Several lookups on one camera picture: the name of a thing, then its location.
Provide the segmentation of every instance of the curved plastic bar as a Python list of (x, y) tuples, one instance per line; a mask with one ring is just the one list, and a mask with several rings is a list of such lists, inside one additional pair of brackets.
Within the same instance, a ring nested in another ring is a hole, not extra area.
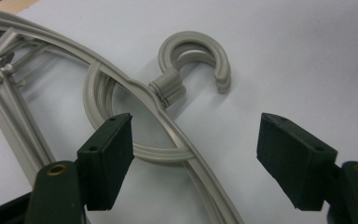
[[(206, 209), (208, 214), (210, 214), (212, 223), (243, 223), (241, 216), (214, 176), (212, 170), (188, 138), (169, 118), (165, 108), (153, 91), (146, 87), (146, 85), (129, 78), (113, 64), (90, 49), (39, 25), (24, 21), (23, 19), (13, 18), (16, 17), (0, 13), (0, 31), (13, 29), (16, 35), (28, 39), (35, 38), (42, 40), (90, 64), (89, 75), (85, 84), (84, 101), (87, 115), (94, 128), (98, 128), (104, 122), (106, 116), (112, 113), (112, 103), (111, 101), (109, 102), (111, 98), (106, 95), (107, 93), (113, 93), (115, 83), (119, 83), (150, 110), (175, 144), (175, 148), (153, 148), (134, 144), (134, 154), (138, 158), (150, 162), (181, 162), (190, 172), (191, 178), (199, 189), (201, 197), (206, 203)], [(207, 35), (194, 32), (175, 35), (175, 41), (166, 42), (169, 44), (166, 44), (160, 50), (161, 55), (165, 55), (160, 61), (163, 62), (162, 69), (165, 70), (172, 66), (172, 52), (178, 45), (185, 44), (183, 41), (188, 40), (190, 37), (193, 42), (202, 46), (205, 44), (205, 41), (208, 42), (206, 47), (212, 53), (216, 62), (216, 83), (219, 84), (219, 90), (226, 91), (227, 81), (229, 85), (229, 65), (224, 62), (227, 61), (227, 56), (220, 45)], [(200, 56), (203, 61), (213, 63), (211, 54), (205, 50), (202, 52), (201, 55), (190, 54), (190, 56), (180, 56), (178, 62), (181, 62), (180, 64), (192, 62), (194, 60), (192, 57)]]

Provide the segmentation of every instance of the plastic part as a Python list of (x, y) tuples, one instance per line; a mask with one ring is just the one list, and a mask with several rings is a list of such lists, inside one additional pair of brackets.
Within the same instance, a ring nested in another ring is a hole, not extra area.
[(180, 70), (187, 63), (198, 62), (215, 67), (217, 89), (226, 93), (231, 84), (228, 58), (211, 37), (193, 31), (180, 32), (168, 37), (159, 49), (158, 63), (163, 73), (172, 67)]
[(0, 223), (24, 223), (31, 193), (24, 194), (17, 199), (0, 206)]
[(108, 119), (77, 152), (89, 211), (110, 210), (133, 160), (130, 114)]
[(25, 224), (86, 223), (80, 197), (77, 167), (72, 161), (58, 161), (37, 174)]
[[(7, 34), (0, 36), (0, 38), (3, 37), (0, 42), (5, 43), (2, 44), (2, 46), (5, 46), (4, 48), (0, 45), (0, 57), (4, 57), (5, 54), (24, 45), (40, 46), (41, 44), (47, 44), (48, 50), (69, 54), (90, 64), (89, 75), (84, 86), (83, 100), (89, 121), (95, 129), (98, 129), (106, 119), (113, 116), (111, 95), (115, 84), (119, 83), (130, 91), (157, 118), (162, 128), (175, 144), (174, 148), (155, 148), (134, 143), (135, 157), (161, 164), (181, 162), (190, 173), (199, 190), (212, 223), (243, 223), (241, 216), (212, 170), (188, 138), (169, 118), (165, 107), (154, 91), (146, 85), (129, 78), (95, 52), (62, 35), (19, 17), (0, 12), (1, 32), (7, 32)], [(198, 51), (183, 54), (183, 52), (190, 49)], [(179, 71), (186, 63), (192, 62), (203, 62), (215, 66), (214, 76), (218, 90), (220, 92), (228, 90), (230, 69), (227, 63), (227, 56), (220, 45), (209, 36), (195, 32), (173, 35), (164, 42), (159, 51), (159, 63), (163, 74), (172, 67)], [(28, 143), (22, 136), (23, 132), (17, 127), (18, 125), (13, 124), (9, 112), (5, 104), (0, 103), (0, 127), (5, 137), (12, 139), (15, 143), (10, 144), (10, 146), (21, 163), (22, 169), (28, 174), (28, 178), (33, 180), (37, 169), (42, 167), (40, 162), (37, 162), (37, 158), (42, 158), (44, 155), (48, 155), (50, 161), (53, 161), (53, 158), (49, 156), (50, 152), (47, 147), (43, 147), (44, 152), (34, 151), (32, 147), (24, 147)], [(25, 114), (29, 120), (32, 120), (30, 114)], [(32, 135), (31, 139), (33, 140), (32, 142), (44, 142), (43, 137), (39, 134)]]
[(320, 211), (324, 177), (337, 151), (291, 120), (263, 113), (257, 158), (274, 177), (295, 208)]
[(186, 95), (186, 88), (175, 68), (166, 70), (165, 74), (150, 82), (149, 87), (156, 93), (165, 108)]

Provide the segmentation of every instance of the white surface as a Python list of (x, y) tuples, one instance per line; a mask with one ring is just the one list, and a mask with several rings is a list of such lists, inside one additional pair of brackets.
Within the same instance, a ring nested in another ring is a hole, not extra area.
[[(337, 149), (337, 164), (358, 161), (358, 2), (40, 0), (20, 16), (95, 50), (145, 84), (159, 76), (158, 48), (166, 37), (184, 30), (212, 36), (230, 59), (231, 91), (219, 95), (213, 70), (190, 66), (186, 98), (170, 114), (245, 223), (325, 223), (327, 204), (322, 213), (294, 209), (255, 158), (258, 125), (262, 112), (287, 117)], [(84, 73), (81, 64), (54, 59), (24, 90), (58, 160), (73, 160), (93, 132), (82, 108)], [(163, 144), (155, 132), (141, 132), (146, 116), (132, 113), (135, 138)], [(0, 203), (29, 190), (0, 132)], [(114, 209), (89, 217), (92, 223), (208, 223), (183, 168), (139, 160)]]

